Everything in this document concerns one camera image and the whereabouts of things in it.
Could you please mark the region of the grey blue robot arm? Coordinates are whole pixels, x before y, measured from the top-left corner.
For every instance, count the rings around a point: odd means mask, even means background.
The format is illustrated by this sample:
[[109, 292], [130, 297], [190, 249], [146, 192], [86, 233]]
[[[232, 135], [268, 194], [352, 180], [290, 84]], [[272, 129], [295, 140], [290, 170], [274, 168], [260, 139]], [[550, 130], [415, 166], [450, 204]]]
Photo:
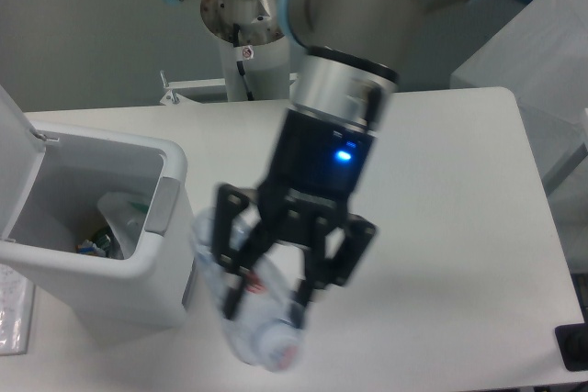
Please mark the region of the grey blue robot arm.
[[211, 250], [234, 277], [220, 303], [235, 319], [248, 275], [278, 242], [302, 249], [288, 317], [304, 324], [313, 293], [344, 286], [376, 234], [348, 210], [383, 111], [425, 17], [473, 0], [278, 0], [279, 33], [306, 51], [266, 177], [218, 187]]

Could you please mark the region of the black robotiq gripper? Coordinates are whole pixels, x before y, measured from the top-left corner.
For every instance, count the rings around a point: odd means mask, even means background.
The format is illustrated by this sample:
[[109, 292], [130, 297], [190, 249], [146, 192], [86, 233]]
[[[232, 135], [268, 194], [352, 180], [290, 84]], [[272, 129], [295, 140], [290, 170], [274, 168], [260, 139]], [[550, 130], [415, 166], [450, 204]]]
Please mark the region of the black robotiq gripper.
[[[304, 277], [289, 309], [295, 329], [304, 329], [316, 291], [347, 284], [378, 232], [376, 225], [348, 212], [374, 140], [365, 131], [288, 110], [267, 175], [257, 187], [261, 220], [238, 250], [231, 246], [233, 228], [253, 199], [242, 188], [218, 187], [211, 250], [233, 277], [221, 306], [225, 319], [235, 318], [254, 266], [274, 241], [305, 246]], [[328, 256], [326, 239], [333, 230], [341, 230], [343, 238]]]

